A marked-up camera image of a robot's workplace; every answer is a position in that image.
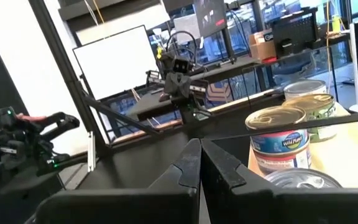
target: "tuna can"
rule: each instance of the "tuna can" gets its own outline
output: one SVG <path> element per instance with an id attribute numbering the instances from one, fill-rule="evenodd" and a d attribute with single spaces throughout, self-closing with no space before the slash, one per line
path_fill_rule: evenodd
<path id="1" fill-rule="evenodd" d="M 304 109 L 308 121 L 336 116 L 334 97 L 329 94 L 313 94 L 294 98 L 284 102 L 283 106 L 296 106 Z M 310 142 L 320 142 L 335 137 L 336 128 L 335 126 L 323 126 L 310 128 L 308 132 Z"/>
<path id="2" fill-rule="evenodd" d="M 342 188 L 334 178 L 312 169 L 278 170 L 267 175 L 265 179 L 284 189 Z"/>
<path id="3" fill-rule="evenodd" d="M 327 93 L 326 83 L 321 80 L 302 80 L 284 88 L 286 100 L 310 94 Z"/>
<path id="4" fill-rule="evenodd" d="M 254 149 L 254 154 L 260 171 L 265 175 L 276 170 L 296 167 L 308 169 L 311 165 L 309 142 L 292 152 L 262 153 Z"/>
<path id="5" fill-rule="evenodd" d="M 291 106 L 273 106 L 250 114 L 246 119 L 249 129 L 262 129 L 284 124 L 296 124 L 304 121 L 306 113 L 301 108 Z M 284 131 L 273 134 L 251 136 L 252 147 L 262 153 L 292 152 L 306 145 L 306 129 Z"/>

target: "cardboard box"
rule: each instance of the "cardboard box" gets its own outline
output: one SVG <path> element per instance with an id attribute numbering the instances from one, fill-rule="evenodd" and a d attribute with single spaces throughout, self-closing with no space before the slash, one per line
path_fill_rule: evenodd
<path id="1" fill-rule="evenodd" d="M 273 32 L 271 29 L 250 35 L 249 45 L 253 58 L 263 60 L 266 58 L 276 57 Z"/>

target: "person's hand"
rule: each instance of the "person's hand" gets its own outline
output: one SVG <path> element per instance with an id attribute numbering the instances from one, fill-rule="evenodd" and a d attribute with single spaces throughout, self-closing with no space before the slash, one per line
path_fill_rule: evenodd
<path id="1" fill-rule="evenodd" d="M 47 117 L 46 116 L 26 116 L 22 113 L 19 113 L 16 115 L 16 118 L 19 118 L 24 121 L 41 121 Z"/>

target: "can rim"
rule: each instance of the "can rim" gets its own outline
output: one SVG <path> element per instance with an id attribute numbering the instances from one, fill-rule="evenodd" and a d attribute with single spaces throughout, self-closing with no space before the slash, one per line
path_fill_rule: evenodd
<path id="1" fill-rule="evenodd" d="M 302 80 L 302 81 L 298 81 L 295 83 L 291 83 L 288 84 L 285 88 L 284 88 L 284 93 L 289 93 L 289 94 L 297 94 L 297 93 L 304 93 L 303 91 L 291 91 L 290 88 L 296 86 L 296 85 L 301 85 L 302 83 L 319 83 L 321 84 L 320 86 L 317 86 L 316 88 L 312 88 L 310 89 L 310 91 L 315 91 L 318 90 L 319 88 L 323 87 L 326 85 L 326 82 L 322 81 L 322 80 Z"/>
<path id="2" fill-rule="evenodd" d="M 306 136 L 308 138 L 308 140 L 306 141 L 305 145 L 303 145 L 302 147 L 300 147 L 299 149 L 295 149 L 294 151 L 290 151 L 290 152 L 280 152 L 280 153 L 268 153 L 268 152 L 261 152 L 258 151 L 256 149 L 254 149 L 254 147 L 252 147 L 252 145 L 250 145 L 250 147 L 254 150 L 254 154 L 260 154 L 261 156 L 267 156 L 267 157 L 274 157 L 274 158 L 280 158 L 280 157 L 286 157 L 286 156 L 292 156 L 293 154 L 298 154 L 301 151 L 306 150 L 308 147 L 310 147 L 310 138 L 308 136 Z"/>
<path id="3" fill-rule="evenodd" d="M 315 109 L 322 108 L 324 106 L 330 105 L 331 103 L 335 103 L 334 97 L 332 95 L 327 94 L 327 93 L 317 93 L 317 94 L 310 94 L 310 95 L 299 96 L 299 97 L 296 97 L 296 98 L 289 99 L 289 100 L 287 100 L 287 101 L 285 101 L 283 103 L 283 106 L 299 107 L 297 105 L 297 103 L 299 103 L 301 101 L 305 102 L 305 100 L 307 100 L 308 98 L 312 98 L 311 100 L 315 100 L 316 96 L 329 96 L 330 100 L 320 101 L 320 102 L 322 102 L 321 104 L 317 104 L 317 105 L 315 105 L 313 107 L 312 106 L 307 107 L 307 108 L 304 109 L 305 111 L 315 110 Z"/>
<path id="4" fill-rule="evenodd" d="M 305 169 L 305 168 L 289 168 L 289 169 L 284 169 L 284 170 L 276 170 L 275 172 L 272 172 L 271 174 L 268 174 L 265 176 L 265 179 L 273 182 L 275 180 L 275 178 L 279 178 L 278 175 L 282 175 L 283 173 L 301 173 L 301 174 L 312 174 L 315 175 L 317 177 L 321 177 L 325 180 L 329 180 L 332 184 L 335 185 L 335 187 L 337 188 L 343 188 L 342 185 L 334 178 L 331 177 L 328 174 L 325 174 L 324 172 L 315 170 L 315 169 Z"/>
<path id="5" fill-rule="evenodd" d="M 285 106 L 285 105 L 281 105 L 281 106 L 271 106 L 271 107 L 268 107 L 268 108 L 264 108 L 264 109 L 261 109 L 261 110 L 258 110 L 258 111 L 255 111 L 253 113 L 251 113 L 250 115 L 248 115 L 248 117 L 246 118 L 245 120 L 245 124 L 248 128 L 250 129 L 253 129 L 253 130 L 257 130 L 258 128 L 256 127 L 253 127 L 251 124 L 250 124 L 250 121 L 255 119 L 257 116 L 257 114 L 261 114 L 263 113 L 264 111 L 267 111 L 267 110 L 274 110 L 274 109 L 290 109 L 290 110 L 297 110 L 298 112 L 301 112 L 302 113 L 302 117 L 300 117 L 299 119 L 297 119 L 296 121 L 292 122 L 292 123 L 282 123 L 282 124 L 278 124 L 278 125 L 273 125 L 273 126 L 266 126 L 266 128 L 269 128 L 269 127 L 274 127 L 274 126 L 281 126 L 281 125 L 286 125 L 286 124 L 298 124 L 300 122 L 302 122 L 305 118 L 306 118 L 306 111 L 303 109 L 303 108 L 300 108 L 298 106 Z"/>

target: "can lid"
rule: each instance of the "can lid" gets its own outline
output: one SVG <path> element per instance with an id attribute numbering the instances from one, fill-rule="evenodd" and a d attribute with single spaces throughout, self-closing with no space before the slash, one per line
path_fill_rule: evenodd
<path id="1" fill-rule="evenodd" d="M 285 93 L 306 93 L 313 90 L 318 90 L 322 86 L 325 86 L 326 83 L 321 80 L 303 80 L 296 83 L 287 85 L 284 88 Z"/>
<path id="2" fill-rule="evenodd" d="M 297 106 L 304 110 L 313 110 L 331 104 L 334 97 L 329 94 L 299 96 L 283 103 L 283 106 Z"/>
<path id="3" fill-rule="evenodd" d="M 260 129 L 284 124 L 296 124 L 304 120 L 306 112 L 292 106 L 273 106 L 250 114 L 246 119 L 248 128 Z"/>
<path id="4" fill-rule="evenodd" d="M 278 170 L 267 175 L 265 179 L 285 189 L 342 188 L 334 178 L 312 169 L 292 168 Z"/>

